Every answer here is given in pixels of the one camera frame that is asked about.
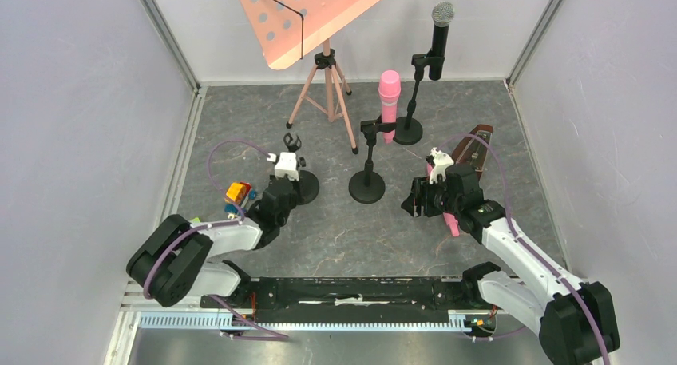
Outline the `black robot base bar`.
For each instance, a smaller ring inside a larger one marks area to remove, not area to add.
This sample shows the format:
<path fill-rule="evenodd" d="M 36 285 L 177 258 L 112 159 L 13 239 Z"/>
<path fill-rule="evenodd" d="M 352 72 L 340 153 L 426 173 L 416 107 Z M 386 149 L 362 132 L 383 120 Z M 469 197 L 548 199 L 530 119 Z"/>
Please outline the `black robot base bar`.
<path fill-rule="evenodd" d="M 492 309 L 454 277 L 260 277 L 225 300 L 258 323 L 442 323 Z"/>

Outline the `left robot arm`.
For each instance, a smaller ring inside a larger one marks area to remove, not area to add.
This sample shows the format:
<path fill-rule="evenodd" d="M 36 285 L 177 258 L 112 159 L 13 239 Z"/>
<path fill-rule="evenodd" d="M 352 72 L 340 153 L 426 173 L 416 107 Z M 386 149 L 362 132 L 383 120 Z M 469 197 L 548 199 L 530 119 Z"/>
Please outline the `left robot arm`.
<path fill-rule="evenodd" d="M 302 179 L 272 177 L 242 219 L 193 224 L 172 214 L 132 255 L 125 271 L 142 287 L 144 298 L 163 307 L 209 293 L 241 307 L 251 296 L 245 273 L 234 264 L 215 262 L 214 257 L 267 247 L 303 202 Z"/>

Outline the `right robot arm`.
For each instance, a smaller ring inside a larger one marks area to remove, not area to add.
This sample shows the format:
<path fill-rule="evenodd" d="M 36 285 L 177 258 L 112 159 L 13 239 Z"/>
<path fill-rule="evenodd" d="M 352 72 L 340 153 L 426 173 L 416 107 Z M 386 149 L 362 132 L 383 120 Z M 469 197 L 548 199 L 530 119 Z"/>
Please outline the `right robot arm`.
<path fill-rule="evenodd" d="M 461 286 L 470 307 L 493 304 L 527 327 L 554 364 L 610 362 L 620 348 L 611 292 L 586 282 L 548 257 L 518 228 L 506 206 L 485 198 L 470 165 L 448 165 L 443 173 L 415 177 L 402 202 L 411 216 L 450 213 L 460 229 L 497 255 L 516 274 L 489 263 L 469 270 Z"/>

